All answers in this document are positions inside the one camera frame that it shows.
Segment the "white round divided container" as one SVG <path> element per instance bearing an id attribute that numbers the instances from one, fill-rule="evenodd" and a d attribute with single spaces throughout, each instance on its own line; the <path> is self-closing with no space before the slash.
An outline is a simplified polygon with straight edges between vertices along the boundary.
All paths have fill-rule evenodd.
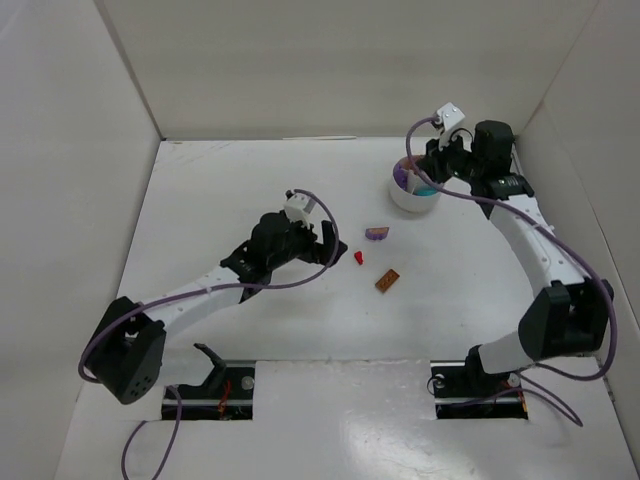
<path id="1" fill-rule="evenodd" d="M 401 190 L 392 177 L 389 181 L 389 194 L 393 202 L 403 211 L 414 214 L 425 214 L 434 209 L 439 198 L 440 193 L 429 197 L 415 196 L 413 192 L 421 188 L 432 188 L 427 185 L 414 171 L 411 161 L 408 156 L 405 156 L 398 160 L 402 162 L 405 168 L 408 170 L 408 185 L 405 191 Z"/>

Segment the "long teal lego brick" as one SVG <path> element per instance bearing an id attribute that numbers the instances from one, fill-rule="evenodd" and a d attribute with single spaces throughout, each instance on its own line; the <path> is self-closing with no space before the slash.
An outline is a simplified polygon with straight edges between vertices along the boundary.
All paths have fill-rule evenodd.
<path id="1" fill-rule="evenodd" d="M 433 188 L 421 188 L 413 192 L 415 196 L 419 196 L 419 197 L 429 197 L 429 196 L 437 195 L 438 193 L 439 191 Z"/>

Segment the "lavender lego brick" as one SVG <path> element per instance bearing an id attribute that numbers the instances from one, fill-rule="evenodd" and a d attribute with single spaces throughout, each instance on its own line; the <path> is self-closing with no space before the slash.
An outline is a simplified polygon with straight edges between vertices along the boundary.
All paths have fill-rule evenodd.
<path id="1" fill-rule="evenodd" d="M 393 179 L 398 187 L 405 191 L 408 185 L 408 170 L 402 162 L 397 162 L 393 168 Z"/>

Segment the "brown lego brick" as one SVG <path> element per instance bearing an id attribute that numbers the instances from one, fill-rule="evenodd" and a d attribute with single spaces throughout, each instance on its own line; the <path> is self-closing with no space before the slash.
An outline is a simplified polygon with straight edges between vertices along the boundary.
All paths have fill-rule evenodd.
<path id="1" fill-rule="evenodd" d="M 386 271 L 375 283 L 375 288 L 382 294 L 386 293 L 400 278 L 394 269 Z"/>

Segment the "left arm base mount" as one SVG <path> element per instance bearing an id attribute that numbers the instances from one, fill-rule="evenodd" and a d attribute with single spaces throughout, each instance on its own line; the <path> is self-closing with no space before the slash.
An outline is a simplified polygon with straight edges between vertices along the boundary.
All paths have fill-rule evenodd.
<path id="1" fill-rule="evenodd" d="M 256 363 L 225 360 L 203 343 L 170 349 L 160 370 L 161 418 L 181 421 L 250 421 Z"/>

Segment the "purple curved printed lego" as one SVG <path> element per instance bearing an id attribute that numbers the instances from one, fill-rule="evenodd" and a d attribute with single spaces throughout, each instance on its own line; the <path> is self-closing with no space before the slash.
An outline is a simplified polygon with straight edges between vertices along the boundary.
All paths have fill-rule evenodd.
<path id="1" fill-rule="evenodd" d="M 371 227 L 365 230 L 364 235 L 370 241 L 382 241 L 387 238 L 388 233 L 388 227 Z"/>

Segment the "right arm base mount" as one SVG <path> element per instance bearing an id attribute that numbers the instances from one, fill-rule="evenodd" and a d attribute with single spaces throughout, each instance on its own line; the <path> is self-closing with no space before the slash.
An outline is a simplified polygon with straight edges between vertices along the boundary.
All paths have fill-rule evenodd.
<path id="1" fill-rule="evenodd" d="M 471 377 L 463 360 L 433 360 L 430 371 L 427 389 L 438 420 L 528 419 L 514 372 Z"/>

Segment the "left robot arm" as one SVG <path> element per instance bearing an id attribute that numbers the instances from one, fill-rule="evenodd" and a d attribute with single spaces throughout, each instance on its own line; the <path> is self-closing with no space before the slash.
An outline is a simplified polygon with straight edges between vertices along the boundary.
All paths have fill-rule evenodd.
<path id="1" fill-rule="evenodd" d="M 331 268 L 347 246 L 333 216 L 321 227 L 316 234 L 313 226 L 283 211 L 267 213 L 250 239 L 201 279 L 156 300 L 115 299 L 81 355 L 80 376 L 104 386 L 123 405 L 140 400 L 167 378 L 165 347 L 174 336 L 219 310 L 277 289 L 274 271 L 293 260 Z"/>

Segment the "aluminium rail on table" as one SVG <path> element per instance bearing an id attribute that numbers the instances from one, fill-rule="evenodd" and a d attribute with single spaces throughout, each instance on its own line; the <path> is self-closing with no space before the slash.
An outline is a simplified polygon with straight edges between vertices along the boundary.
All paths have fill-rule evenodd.
<path id="1" fill-rule="evenodd" d="M 519 220 L 526 222 L 532 230 L 546 237 L 554 236 L 554 227 L 544 219 L 533 187 L 522 175 L 516 146 L 511 146 L 509 172 L 498 180 L 499 198 L 510 206 Z"/>

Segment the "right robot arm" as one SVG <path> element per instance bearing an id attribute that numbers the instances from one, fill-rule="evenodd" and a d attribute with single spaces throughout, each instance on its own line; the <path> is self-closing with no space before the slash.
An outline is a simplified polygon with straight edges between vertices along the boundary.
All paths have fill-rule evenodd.
<path id="1" fill-rule="evenodd" d="M 451 178 L 469 185 L 465 199 L 478 204 L 503 235 L 534 295 L 513 333 L 469 350 L 466 377 L 480 384 L 543 366 L 548 359 L 593 353 L 605 339 L 614 341 L 613 290 L 555 236 L 528 180 L 512 172 L 511 127 L 482 121 L 466 148 L 458 124 L 446 123 L 442 115 L 430 123 L 439 137 L 427 143 L 419 173 L 439 192 Z"/>

